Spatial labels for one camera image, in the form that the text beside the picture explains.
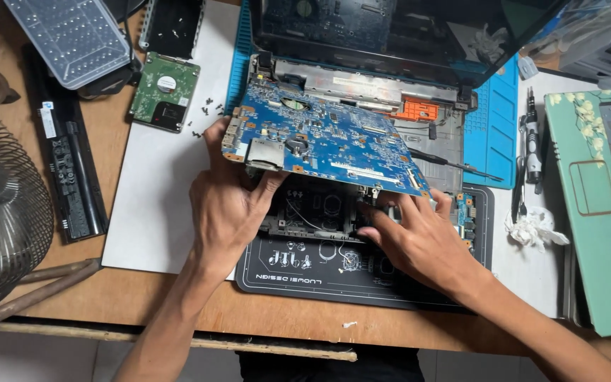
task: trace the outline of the floor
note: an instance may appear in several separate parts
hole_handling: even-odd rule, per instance
[[[0,381],[109,382],[130,343],[0,332]],[[427,382],[544,382],[529,358],[421,350]],[[191,349],[179,382],[241,382],[235,353]]]

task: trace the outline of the electric fan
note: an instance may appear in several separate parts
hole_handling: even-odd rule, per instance
[[[0,103],[20,98],[0,74]],[[27,153],[0,122],[0,301],[21,282],[65,277],[0,307],[0,320],[85,279],[98,270],[85,260],[29,274],[48,251],[54,231],[49,193]]]

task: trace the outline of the hand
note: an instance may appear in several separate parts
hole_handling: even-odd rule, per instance
[[[195,227],[191,260],[196,262],[197,272],[219,278],[219,282],[232,271],[258,233],[272,196],[289,174],[266,171],[253,188],[244,164],[221,155],[229,120],[221,118],[205,130],[211,168],[200,172],[190,188]]]
[[[435,189],[430,192],[437,201],[435,211],[428,198],[395,192],[379,194],[377,205],[399,207],[401,224],[361,203],[362,213],[373,227],[360,228],[358,234],[383,249],[397,269],[459,300],[480,277],[491,274],[471,256],[449,221],[452,198]]]

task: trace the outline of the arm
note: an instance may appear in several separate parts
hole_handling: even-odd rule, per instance
[[[286,177],[266,171],[251,187],[244,166],[221,155],[229,118],[204,132],[210,170],[190,188],[195,243],[155,317],[126,356],[115,381],[175,381],[190,351],[199,312],[256,236]]]
[[[361,204],[374,227],[359,234],[386,252],[396,268],[470,308],[535,353],[532,360],[552,381],[611,381],[611,361],[562,325],[541,314],[476,261],[449,221],[452,199],[431,190],[427,198],[382,192],[378,205],[395,205],[401,224]]]

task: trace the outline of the wooden desk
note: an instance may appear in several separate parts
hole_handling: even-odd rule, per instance
[[[138,35],[141,20],[142,13],[131,17],[133,36]],[[30,121],[30,108],[21,72],[20,48],[25,42],[27,37],[0,2],[0,72],[23,97],[11,105],[0,106],[0,118],[21,141],[37,168],[44,169],[37,135]],[[108,214],[114,202],[129,134],[125,115],[133,91],[133,88],[127,87],[117,95],[84,102],[82,105]],[[100,256],[104,244],[105,237],[98,237],[72,245],[62,245],[56,233],[51,249],[40,267],[63,265]],[[174,278],[172,274],[106,268],[74,288],[22,312],[22,315],[107,324],[146,325]],[[37,286],[25,285],[16,288],[10,298]],[[357,321],[358,324],[349,328],[342,327],[344,322],[352,321]],[[15,330],[11,325],[2,325],[0,328]],[[527,350],[520,343],[477,316],[247,294],[231,282],[224,282],[209,300],[199,317],[198,329],[333,343],[527,354]],[[596,334],[586,330],[579,332],[611,358],[611,338],[598,338]],[[62,334],[62,330],[53,333]]]

